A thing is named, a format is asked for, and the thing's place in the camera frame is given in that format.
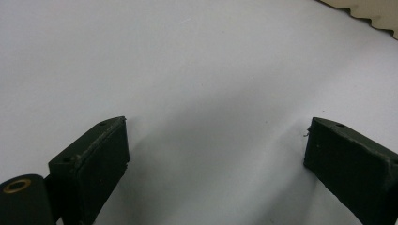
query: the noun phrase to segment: white surface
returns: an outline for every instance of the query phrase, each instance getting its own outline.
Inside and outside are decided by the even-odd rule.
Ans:
[[[2,1],[0,180],[125,115],[98,225],[360,224],[303,168],[303,135],[319,116],[396,151],[397,58],[312,0]]]

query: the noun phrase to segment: brass grommet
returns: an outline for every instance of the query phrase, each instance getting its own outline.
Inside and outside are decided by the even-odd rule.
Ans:
[[[32,183],[29,179],[20,179],[9,183],[6,187],[4,187],[3,191],[6,194],[13,194],[19,192],[25,188],[28,188]]]

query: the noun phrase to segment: hole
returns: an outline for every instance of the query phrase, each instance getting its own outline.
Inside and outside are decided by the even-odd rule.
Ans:
[[[17,180],[9,183],[6,187],[4,187],[3,191],[6,194],[13,194],[29,187],[30,183],[32,182],[29,179]]]

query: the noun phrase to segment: black rubber pad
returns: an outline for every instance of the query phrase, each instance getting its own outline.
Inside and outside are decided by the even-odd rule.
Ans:
[[[357,131],[313,118],[304,165],[365,225],[398,217],[398,155]]]
[[[64,224],[92,224],[130,160],[125,117],[93,126],[49,162]]]

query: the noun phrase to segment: scalloped edge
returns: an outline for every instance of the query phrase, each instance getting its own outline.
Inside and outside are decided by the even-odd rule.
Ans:
[[[352,17],[370,19],[371,26],[391,30],[398,40],[398,1],[391,0],[319,0],[333,8],[349,8]]]

